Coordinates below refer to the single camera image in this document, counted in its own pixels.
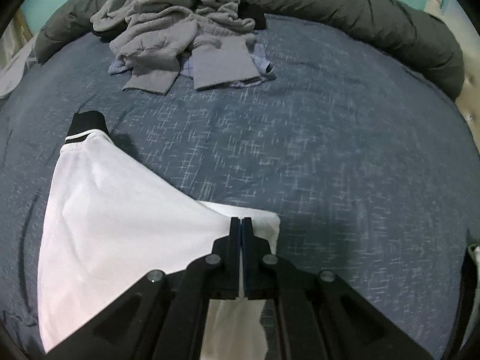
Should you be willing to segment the white polo shirt black trim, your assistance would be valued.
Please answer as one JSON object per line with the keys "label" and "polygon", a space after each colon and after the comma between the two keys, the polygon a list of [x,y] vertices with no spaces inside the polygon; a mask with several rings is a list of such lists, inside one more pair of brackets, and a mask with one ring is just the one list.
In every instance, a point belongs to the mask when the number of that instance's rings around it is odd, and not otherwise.
{"label": "white polo shirt black trim", "polygon": [[118,148],[104,116],[77,113],[49,188],[37,270],[43,348],[52,350],[153,270],[183,271],[209,254],[233,217],[278,243],[270,211],[200,202]]}

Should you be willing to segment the stack of folded clothes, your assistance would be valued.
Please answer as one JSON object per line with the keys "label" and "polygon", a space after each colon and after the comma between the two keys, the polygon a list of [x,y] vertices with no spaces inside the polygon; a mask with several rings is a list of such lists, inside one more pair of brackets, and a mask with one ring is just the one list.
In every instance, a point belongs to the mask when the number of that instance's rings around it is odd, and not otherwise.
{"label": "stack of folded clothes", "polygon": [[456,330],[462,350],[479,325],[479,243],[469,245],[461,267],[460,319]]}

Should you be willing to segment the blue patterned bed sheet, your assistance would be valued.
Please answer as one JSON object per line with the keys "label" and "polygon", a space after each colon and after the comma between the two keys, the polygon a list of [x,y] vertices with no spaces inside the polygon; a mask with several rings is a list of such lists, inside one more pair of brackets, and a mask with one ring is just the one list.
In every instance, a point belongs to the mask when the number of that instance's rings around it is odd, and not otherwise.
{"label": "blue patterned bed sheet", "polygon": [[124,90],[86,34],[37,64],[1,106],[1,321],[41,356],[37,265],[48,189],[72,116],[104,114],[115,144],[193,198],[273,211],[298,268],[339,274],[440,359],[466,246],[479,238],[479,153],[422,76],[312,22],[270,16],[275,79],[198,92]]}

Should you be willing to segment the light grey blanket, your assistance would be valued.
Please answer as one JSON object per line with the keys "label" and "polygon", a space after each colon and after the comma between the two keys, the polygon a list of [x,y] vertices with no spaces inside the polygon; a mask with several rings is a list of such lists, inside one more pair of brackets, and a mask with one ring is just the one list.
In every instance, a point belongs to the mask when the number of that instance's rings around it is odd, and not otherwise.
{"label": "light grey blanket", "polygon": [[36,38],[33,37],[20,49],[13,59],[7,63],[7,66],[1,70],[1,100],[6,100],[10,97],[24,75],[38,62],[34,51],[35,42]]}

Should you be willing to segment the grey crumpled garment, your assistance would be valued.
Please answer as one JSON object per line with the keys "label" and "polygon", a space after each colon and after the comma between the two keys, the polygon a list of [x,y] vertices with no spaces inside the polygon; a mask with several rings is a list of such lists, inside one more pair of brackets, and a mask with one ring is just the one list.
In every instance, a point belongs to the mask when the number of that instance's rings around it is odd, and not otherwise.
{"label": "grey crumpled garment", "polygon": [[90,22],[96,33],[119,30],[109,47],[110,74],[130,72],[126,89],[166,94],[179,75],[196,90],[244,88],[272,80],[256,39],[256,21],[241,0],[106,0]]}

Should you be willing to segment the dark grey rolled duvet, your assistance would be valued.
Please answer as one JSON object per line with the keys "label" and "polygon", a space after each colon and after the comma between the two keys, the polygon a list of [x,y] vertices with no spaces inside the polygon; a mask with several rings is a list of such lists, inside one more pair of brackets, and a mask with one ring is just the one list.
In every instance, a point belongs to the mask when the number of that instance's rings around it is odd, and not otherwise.
{"label": "dark grey rolled duvet", "polygon": [[442,20],[398,0],[242,0],[274,15],[335,27],[422,74],[450,99],[465,80],[463,53]]}

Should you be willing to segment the cream tufted headboard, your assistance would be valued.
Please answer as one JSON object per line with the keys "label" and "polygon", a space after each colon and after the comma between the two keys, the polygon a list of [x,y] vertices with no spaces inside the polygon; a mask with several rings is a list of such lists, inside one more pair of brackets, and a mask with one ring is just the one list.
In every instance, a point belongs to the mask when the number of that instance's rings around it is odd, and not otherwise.
{"label": "cream tufted headboard", "polygon": [[424,12],[441,19],[448,26],[463,52],[465,77],[455,104],[479,149],[479,32],[456,0],[427,0]]}

